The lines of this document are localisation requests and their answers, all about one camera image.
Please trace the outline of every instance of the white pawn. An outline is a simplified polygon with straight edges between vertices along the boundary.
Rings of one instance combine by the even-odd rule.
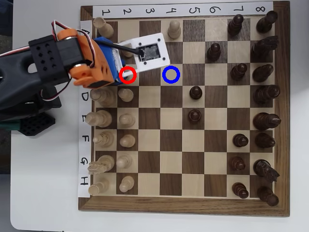
[[[92,141],[102,147],[109,147],[114,141],[114,135],[110,131],[104,131],[94,136]]]
[[[169,23],[169,29],[168,29],[168,35],[172,39],[177,39],[182,32],[182,29],[180,27],[180,23],[177,20],[172,20]]]
[[[123,147],[133,147],[135,144],[135,138],[131,134],[126,134],[120,139],[120,145]]]
[[[104,193],[108,187],[109,187],[109,182],[107,179],[103,178],[99,182],[91,185],[88,189],[88,192],[91,196],[98,196],[101,193]]]
[[[114,93],[108,88],[97,88],[90,91],[90,98],[102,106],[110,106],[115,102]]]
[[[134,186],[134,179],[133,177],[128,175],[122,179],[119,189],[122,192],[127,192],[128,190],[132,189],[133,186]]]
[[[134,93],[131,89],[128,88],[122,88],[118,91],[118,96],[124,101],[124,102],[130,102],[132,101],[134,97]]]
[[[133,126],[135,123],[135,117],[132,114],[124,114],[120,115],[119,122],[124,127],[130,127]]]
[[[132,158],[129,155],[121,156],[117,159],[116,166],[118,168],[128,168],[131,165]]]
[[[104,20],[104,18],[97,17],[93,20],[93,26],[98,29],[101,36],[105,38],[110,38],[114,34],[114,29],[112,26]]]
[[[108,127],[112,123],[112,115],[105,111],[90,112],[85,118],[85,122],[90,126]]]

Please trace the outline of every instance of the wooden board border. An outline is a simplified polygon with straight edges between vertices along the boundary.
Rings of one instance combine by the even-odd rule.
[[[275,129],[279,144],[275,149],[275,167],[281,175],[275,184],[278,206],[268,207],[260,200],[94,196],[78,198],[79,210],[272,217],[290,215],[290,2],[274,2],[274,11],[278,13],[275,34],[280,42],[275,51],[275,83],[281,88],[281,95],[275,100],[275,113],[282,120]],[[92,6],[81,7],[81,20],[93,20]]]

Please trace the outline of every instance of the white chess piece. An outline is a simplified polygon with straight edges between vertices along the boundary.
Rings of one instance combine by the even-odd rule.
[[[168,35],[172,39],[177,39],[182,32],[180,23],[177,20],[171,20],[168,28]]]
[[[135,144],[135,138],[131,134],[126,134],[120,139],[120,145],[123,147],[133,147]]]
[[[118,168],[128,168],[132,163],[132,158],[129,155],[120,156],[117,159],[116,166]]]
[[[91,196],[98,196],[101,193],[104,193],[109,188],[109,181],[105,178],[102,178],[99,182],[91,185],[88,189],[88,192]]]
[[[114,135],[110,131],[104,131],[94,136],[92,141],[102,147],[109,147],[114,141]]]
[[[134,186],[134,179],[133,177],[128,175],[122,179],[119,189],[122,192],[127,192],[128,190],[132,189],[133,186]]]
[[[114,93],[108,88],[97,88],[90,91],[90,98],[100,105],[110,106],[116,100]]]
[[[104,20],[104,18],[97,17],[93,20],[93,26],[98,29],[101,36],[105,38],[110,38],[114,34],[114,29],[112,26]]]
[[[112,169],[115,165],[115,160],[109,155],[101,156],[98,161],[90,162],[88,171],[90,175],[105,173]]]
[[[108,127],[112,123],[112,115],[105,111],[90,112],[85,118],[85,122],[90,126]]]
[[[134,97],[134,93],[131,89],[128,88],[122,88],[118,91],[118,96],[124,101],[124,102],[130,102],[132,101]]]
[[[119,122],[124,127],[131,127],[135,123],[135,117],[132,114],[123,114],[120,115]]]

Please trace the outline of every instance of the black pawn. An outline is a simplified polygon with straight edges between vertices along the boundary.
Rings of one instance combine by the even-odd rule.
[[[241,14],[237,14],[233,17],[233,19],[228,23],[227,32],[231,36],[237,35],[242,27],[243,16]]]
[[[200,99],[203,95],[203,91],[200,87],[198,86],[193,86],[191,89],[190,89],[190,97],[197,100],[197,99]]]
[[[259,33],[267,33],[271,30],[272,24],[278,19],[278,14],[275,11],[269,11],[264,18],[261,18],[256,24],[256,30]]]
[[[244,63],[234,66],[231,70],[231,78],[235,81],[239,81],[241,78],[243,78],[247,69],[248,67]]]
[[[214,43],[207,51],[207,58],[211,61],[216,61],[221,55],[221,48],[218,43]]]

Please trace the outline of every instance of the printed number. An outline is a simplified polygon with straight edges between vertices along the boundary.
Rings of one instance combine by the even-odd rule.
[[[212,6],[212,7],[209,9],[209,11],[210,11],[211,13],[215,13],[215,12],[216,12],[216,8],[219,9],[219,10],[221,10],[220,7]]]

